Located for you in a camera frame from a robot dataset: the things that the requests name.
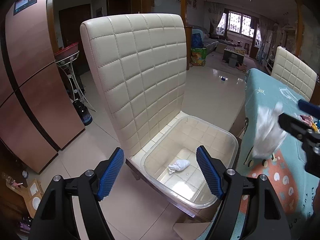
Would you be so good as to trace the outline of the white plastic bag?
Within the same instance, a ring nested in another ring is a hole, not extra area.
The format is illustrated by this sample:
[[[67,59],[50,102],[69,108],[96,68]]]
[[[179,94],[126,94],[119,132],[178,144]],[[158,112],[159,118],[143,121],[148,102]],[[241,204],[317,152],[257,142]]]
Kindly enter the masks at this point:
[[[258,107],[257,125],[252,150],[254,159],[268,159],[286,138],[287,133],[280,128],[278,117],[283,113],[283,104],[276,103],[273,109]]]

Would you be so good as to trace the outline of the white tissue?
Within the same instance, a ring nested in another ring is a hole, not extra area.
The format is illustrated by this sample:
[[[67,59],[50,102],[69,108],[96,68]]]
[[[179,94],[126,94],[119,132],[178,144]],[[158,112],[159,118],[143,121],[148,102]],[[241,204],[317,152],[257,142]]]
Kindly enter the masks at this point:
[[[173,174],[175,172],[181,172],[185,170],[190,165],[189,160],[178,159],[174,163],[168,166],[169,174]]]

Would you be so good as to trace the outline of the living room window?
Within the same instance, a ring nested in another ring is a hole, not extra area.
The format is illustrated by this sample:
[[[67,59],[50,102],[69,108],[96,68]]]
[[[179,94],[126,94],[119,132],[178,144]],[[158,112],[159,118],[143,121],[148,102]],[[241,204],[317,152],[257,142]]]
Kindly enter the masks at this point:
[[[253,38],[254,18],[237,12],[224,12],[216,27],[216,33],[218,35],[223,35],[225,29],[227,29],[227,31]]]

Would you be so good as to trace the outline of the light blue patterned tablecloth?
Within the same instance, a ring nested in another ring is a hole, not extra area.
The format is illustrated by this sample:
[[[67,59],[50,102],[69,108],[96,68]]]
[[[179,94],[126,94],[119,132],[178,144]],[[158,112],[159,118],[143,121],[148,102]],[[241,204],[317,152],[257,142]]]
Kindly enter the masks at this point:
[[[204,146],[196,160],[217,211],[182,224],[189,239],[319,239],[319,108],[274,77],[246,76],[245,131],[235,166]]]

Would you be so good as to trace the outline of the clear plastic bin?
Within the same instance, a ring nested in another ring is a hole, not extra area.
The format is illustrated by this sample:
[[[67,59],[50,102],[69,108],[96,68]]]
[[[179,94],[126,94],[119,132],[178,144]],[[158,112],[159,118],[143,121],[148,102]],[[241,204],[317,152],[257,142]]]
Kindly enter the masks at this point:
[[[233,166],[239,147],[236,137],[195,116],[182,115],[156,135],[156,142],[142,157],[145,177],[172,200],[188,207],[205,209],[213,205],[217,197],[211,194],[196,161],[196,150],[201,145],[225,167]],[[189,160],[190,165],[169,174],[168,166],[178,159]]]

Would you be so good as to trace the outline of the dark plastic bottle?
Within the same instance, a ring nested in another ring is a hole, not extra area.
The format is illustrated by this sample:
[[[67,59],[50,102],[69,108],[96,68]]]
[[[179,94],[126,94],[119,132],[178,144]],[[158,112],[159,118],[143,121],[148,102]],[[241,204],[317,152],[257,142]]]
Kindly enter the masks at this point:
[[[76,112],[78,113],[78,115],[80,116],[82,123],[85,126],[90,125],[93,121],[93,118],[92,118],[88,108],[80,100],[73,101],[73,106],[74,106]]]

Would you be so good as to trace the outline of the brown refrigerator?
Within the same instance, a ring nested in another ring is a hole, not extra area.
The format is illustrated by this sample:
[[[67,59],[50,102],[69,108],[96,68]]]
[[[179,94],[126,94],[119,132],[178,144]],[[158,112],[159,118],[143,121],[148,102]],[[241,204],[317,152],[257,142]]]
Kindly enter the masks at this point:
[[[40,173],[84,130],[61,79],[52,0],[12,0],[1,20],[1,141]]]

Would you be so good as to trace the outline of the dark coffee table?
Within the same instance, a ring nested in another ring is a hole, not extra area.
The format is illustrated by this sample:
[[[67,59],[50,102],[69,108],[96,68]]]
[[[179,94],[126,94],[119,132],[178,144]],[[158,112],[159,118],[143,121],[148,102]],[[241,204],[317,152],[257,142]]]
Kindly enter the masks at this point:
[[[228,63],[229,59],[233,56],[237,59],[238,63],[243,64],[245,55],[227,47],[223,50],[222,60]]]

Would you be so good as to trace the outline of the cream quilted leather chair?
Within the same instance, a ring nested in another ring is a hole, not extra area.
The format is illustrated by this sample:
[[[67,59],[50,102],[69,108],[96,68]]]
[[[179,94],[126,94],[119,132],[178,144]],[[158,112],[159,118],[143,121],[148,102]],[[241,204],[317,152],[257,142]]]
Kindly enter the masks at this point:
[[[140,164],[182,112],[187,49],[182,19],[175,14],[128,14],[93,18],[80,25],[82,45],[97,91],[124,150],[126,164],[189,217],[207,222],[216,202],[193,209],[172,200],[146,177]]]

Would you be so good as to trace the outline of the white metal plant stand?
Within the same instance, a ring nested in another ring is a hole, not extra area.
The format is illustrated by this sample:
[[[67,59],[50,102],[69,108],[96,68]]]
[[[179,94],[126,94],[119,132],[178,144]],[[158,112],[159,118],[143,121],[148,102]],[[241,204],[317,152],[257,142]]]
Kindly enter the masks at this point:
[[[90,104],[90,102],[87,100],[87,98],[84,95],[83,90],[80,88],[80,85],[77,81],[74,68],[73,68],[73,62],[78,59],[79,57],[79,50],[77,49],[75,52],[67,52],[60,51],[56,53],[55,55],[55,61],[56,65],[65,73],[67,76],[67,79],[71,85],[71,100],[79,100],[83,104],[89,105],[89,109],[96,112],[95,108]]]

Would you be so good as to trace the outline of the colourful shopping bag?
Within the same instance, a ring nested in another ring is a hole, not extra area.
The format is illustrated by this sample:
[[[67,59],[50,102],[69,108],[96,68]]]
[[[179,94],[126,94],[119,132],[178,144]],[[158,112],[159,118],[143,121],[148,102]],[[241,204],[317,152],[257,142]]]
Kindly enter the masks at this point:
[[[191,49],[191,65],[204,66],[206,64],[207,48],[192,48]]]

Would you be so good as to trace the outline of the grey sofa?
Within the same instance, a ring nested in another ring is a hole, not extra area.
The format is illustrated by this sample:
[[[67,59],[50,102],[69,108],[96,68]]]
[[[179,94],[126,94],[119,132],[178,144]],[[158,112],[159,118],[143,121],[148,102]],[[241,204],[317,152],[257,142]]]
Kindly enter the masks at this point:
[[[208,54],[216,50],[219,42],[216,39],[210,38],[209,33],[205,28],[198,25],[193,25],[192,28],[192,34],[199,33],[201,35],[203,47],[207,48]]]

